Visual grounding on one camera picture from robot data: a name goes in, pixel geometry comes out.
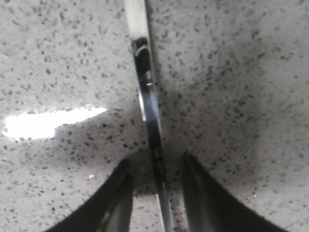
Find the speckled countertop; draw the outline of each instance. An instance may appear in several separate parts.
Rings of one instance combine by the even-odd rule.
[[[308,231],[308,10],[149,3],[175,231],[186,149],[245,205]],[[1,0],[0,15],[0,231],[46,230],[128,156],[142,173],[131,230],[160,231],[123,2]]]

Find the dark curved edge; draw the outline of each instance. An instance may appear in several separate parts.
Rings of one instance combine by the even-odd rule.
[[[191,232],[287,232],[241,204],[191,155],[184,156],[183,193]]]
[[[123,202],[121,230],[129,231],[132,212],[132,177],[128,173],[129,160],[122,160],[112,175],[86,201],[59,224],[46,232],[107,232],[110,219],[117,206]]]

